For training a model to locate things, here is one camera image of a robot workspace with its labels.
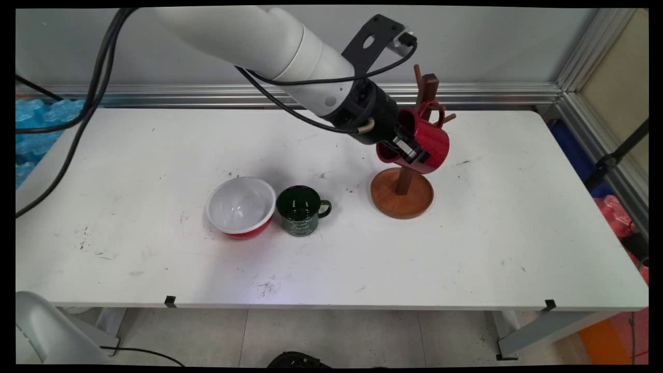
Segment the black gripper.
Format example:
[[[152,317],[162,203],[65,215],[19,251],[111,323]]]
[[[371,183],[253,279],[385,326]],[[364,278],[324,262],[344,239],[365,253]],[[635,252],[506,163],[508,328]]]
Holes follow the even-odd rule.
[[[357,130],[352,137],[367,146],[392,139],[395,163],[424,164],[430,158],[430,152],[414,136],[415,114],[398,112],[396,102],[374,82],[353,84],[342,104],[342,128]]]

